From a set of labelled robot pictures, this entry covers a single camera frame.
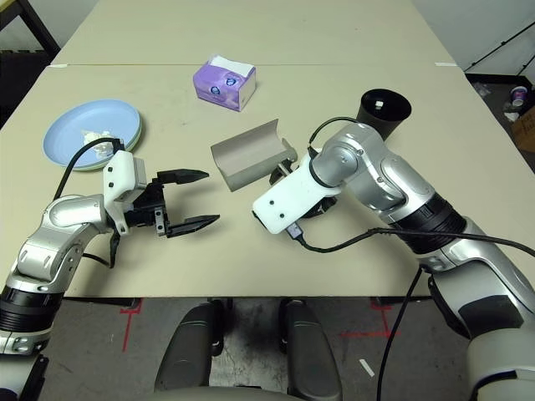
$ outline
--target floor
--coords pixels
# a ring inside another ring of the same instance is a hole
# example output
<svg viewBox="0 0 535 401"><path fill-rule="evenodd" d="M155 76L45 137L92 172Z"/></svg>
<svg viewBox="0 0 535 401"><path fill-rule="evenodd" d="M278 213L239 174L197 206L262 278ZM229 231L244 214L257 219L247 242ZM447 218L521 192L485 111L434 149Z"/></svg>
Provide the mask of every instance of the floor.
<svg viewBox="0 0 535 401"><path fill-rule="evenodd" d="M46 65L43 54L0 54L0 126ZM484 100L510 133L502 106L507 85L489 85ZM522 153L535 168L535 155ZM130 400L151 393L160 360L176 325L202 302L191 298L143 300L138 309L64 301L45 350L50 358L41 401ZM368 298L311 298L339 366L346 400L375 399L386 335L399 305L378 309ZM211 385L257 385L285 391L285 357L276 342L277 299L237 299L236 326L214 358ZM387 365L384 399L468 399L467 341L453 333L431 301L412 302ZM374 372L367 373L360 359Z"/></svg>

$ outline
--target red tape marking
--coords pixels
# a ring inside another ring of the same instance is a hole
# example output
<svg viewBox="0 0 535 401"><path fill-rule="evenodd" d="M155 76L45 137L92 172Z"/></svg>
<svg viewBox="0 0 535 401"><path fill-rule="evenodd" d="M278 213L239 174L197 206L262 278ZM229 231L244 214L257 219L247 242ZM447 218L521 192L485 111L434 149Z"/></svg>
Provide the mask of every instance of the red tape marking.
<svg viewBox="0 0 535 401"><path fill-rule="evenodd" d="M388 322L386 320L386 311L389 311L392 309L392 306L385 305L383 307L376 305L373 301L370 301L369 307L374 311L380 311L381 313L381 320L383 322L383 331L381 332L341 332L340 337L347 337L347 338L366 338L366 337L383 337L388 338L390 337L391 331L388 328Z"/></svg>
<svg viewBox="0 0 535 401"><path fill-rule="evenodd" d="M141 313L141 304L143 303L143 298L140 299L140 303L134 309L124 309L119 310L119 314L128 315L126 320L126 329L125 329L125 338L123 339L123 353L126 352L126 347L128 346L128 339L130 336L130 324L132 323L132 315L139 315Z"/></svg>

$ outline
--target purple tissue box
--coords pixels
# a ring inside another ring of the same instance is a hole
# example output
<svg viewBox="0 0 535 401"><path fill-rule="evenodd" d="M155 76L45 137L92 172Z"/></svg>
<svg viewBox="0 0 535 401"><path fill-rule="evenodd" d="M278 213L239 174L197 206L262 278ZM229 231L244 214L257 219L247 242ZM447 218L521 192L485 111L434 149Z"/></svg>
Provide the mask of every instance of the purple tissue box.
<svg viewBox="0 0 535 401"><path fill-rule="evenodd" d="M243 77L206 63L193 75L193 85L199 99L241 111L257 88L257 69L253 67Z"/></svg>

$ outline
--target white tissue on plate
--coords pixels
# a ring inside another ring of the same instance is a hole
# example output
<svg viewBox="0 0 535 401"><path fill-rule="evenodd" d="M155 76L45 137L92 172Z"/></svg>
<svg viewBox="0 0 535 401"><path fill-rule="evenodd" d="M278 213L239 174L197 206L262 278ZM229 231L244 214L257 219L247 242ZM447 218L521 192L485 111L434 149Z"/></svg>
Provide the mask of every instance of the white tissue on plate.
<svg viewBox="0 0 535 401"><path fill-rule="evenodd" d="M82 135L84 136L84 145L100 138L114 138L109 131L102 131L102 134L99 134L98 132L82 129ZM96 153L98 159L104 159L114 153L114 146L111 142L95 145L92 149Z"/></svg>

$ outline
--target black cup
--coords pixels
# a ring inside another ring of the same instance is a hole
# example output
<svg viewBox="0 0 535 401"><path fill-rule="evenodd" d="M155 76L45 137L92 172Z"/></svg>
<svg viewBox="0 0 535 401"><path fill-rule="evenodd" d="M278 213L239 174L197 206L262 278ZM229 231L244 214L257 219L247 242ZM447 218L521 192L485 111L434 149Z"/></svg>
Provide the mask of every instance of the black cup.
<svg viewBox="0 0 535 401"><path fill-rule="evenodd" d="M411 111L409 100L404 96L388 89L372 89L360 98L357 120L375 128L386 140Z"/></svg>

